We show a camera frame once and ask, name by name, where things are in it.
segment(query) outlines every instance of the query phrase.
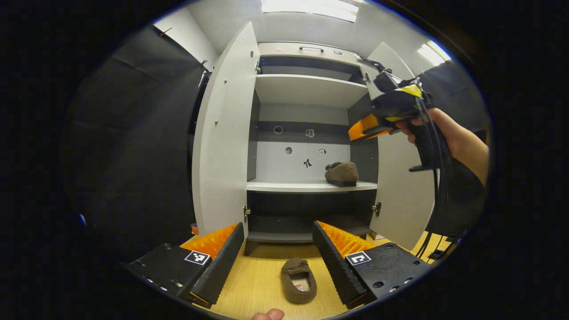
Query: black backdrop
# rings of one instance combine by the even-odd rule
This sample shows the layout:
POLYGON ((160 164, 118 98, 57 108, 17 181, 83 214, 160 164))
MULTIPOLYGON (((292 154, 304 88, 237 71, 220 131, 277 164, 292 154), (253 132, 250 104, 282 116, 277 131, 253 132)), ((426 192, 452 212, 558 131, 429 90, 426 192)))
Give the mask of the black backdrop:
POLYGON ((79 87, 61 143, 72 210, 120 261, 188 240, 195 222, 188 135, 204 69, 154 26, 79 87))
MULTIPOLYGON (((178 4, 99 0, 46 7, 18 1, 5 7, 6 103, 20 107, 9 109, 13 117, 5 127, 11 166, 6 181, 13 200, 7 204, 15 209, 8 217, 15 246, 13 251, 8 246, 5 260, 12 273, 6 292, 15 299, 18 318, 181 319, 202 312, 150 290, 101 253, 69 209, 56 152, 82 79, 134 30, 178 4)), ((488 180, 484 214, 448 260, 410 290, 362 308, 361 316, 560 318, 562 281, 555 268, 563 266, 563 254, 556 201, 562 193, 555 177, 562 165, 558 111, 563 108, 562 100, 551 99, 560 82, 529 77, 532 69, 546 70, 563 59, 561 15, 547 8, 555 9, 555 3, 383 4, 433 35, 475 77, 492 115, 496 169, 488 180), (536 32, 532 45, 524 47, 536 32), (530 56, 534 48, 546 48, 541 55, 548 57, 530 56)))

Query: cabinet door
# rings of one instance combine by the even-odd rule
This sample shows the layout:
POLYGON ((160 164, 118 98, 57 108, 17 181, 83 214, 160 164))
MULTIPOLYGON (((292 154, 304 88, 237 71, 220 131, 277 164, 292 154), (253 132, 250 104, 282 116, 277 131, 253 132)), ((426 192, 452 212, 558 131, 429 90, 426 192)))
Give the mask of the cabinet door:
MULTIPOLYGON (((247 152, 259 49, 248 22, 221 54, 197 117, 192 160, 193 206, 206 235, 244 221, 247 152)), ((244 223, 245 237, 248 235, 244 223)))
MULTIPOLYGON (((400 79, 410 79, 413 73, 405 62, 386 43, 381 43, 369 56, 400 79)), ((373 80, 377 69, 362 64, 362 74, 373 80)), ((382 93, 371 81, 366 82, 370 97, 382 93)), ((420 165, 417 148, 403 133, 377 137, 378 173, 376 203, 381 202, 379 216, 372 215, 369 228, 408 250, 415 247, 431 217, 435 204, 432 171, 409 172, 420 165)))

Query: human hand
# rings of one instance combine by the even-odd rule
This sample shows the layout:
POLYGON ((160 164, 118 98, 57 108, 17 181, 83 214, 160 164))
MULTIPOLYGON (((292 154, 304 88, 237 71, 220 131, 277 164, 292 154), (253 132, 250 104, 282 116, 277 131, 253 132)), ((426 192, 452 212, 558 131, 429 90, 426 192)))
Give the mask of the human hand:
POLYGON ((251 320, 282 320, 284 316, 283 310, 271 309, 267 313, 255 313, 251 320))
MULTIPOLYGON (((448 152, 469 168, 486 185, 490 154, 488 146, 474 133, 459 125, 446 113, 437 108, 427 110, 432 121, 436 123, 447 141, 448 152)), ((411 125, 423 125, 421 118, 411 119, 411 125)), ((409 121, 399 121, 395 126, 408 136, 409 142, 415 144, 415 135, 409 129, 409 121)))

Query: ceiling light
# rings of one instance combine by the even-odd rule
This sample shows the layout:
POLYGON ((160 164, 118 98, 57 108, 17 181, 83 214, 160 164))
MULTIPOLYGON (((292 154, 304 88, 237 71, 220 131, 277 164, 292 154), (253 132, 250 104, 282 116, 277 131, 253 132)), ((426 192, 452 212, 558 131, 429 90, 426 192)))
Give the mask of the ceiling light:
POLYGON ((439 65, 445 61, 451 60, 451 57, 433 41, 429 41, 422 45, 421 48, 417 50, 417 53, 429 60, 433 65, 439 65))
POLYGON ((263 13, 292 12, 356 21, 358 6, 341 0, 261 0, 263 13))

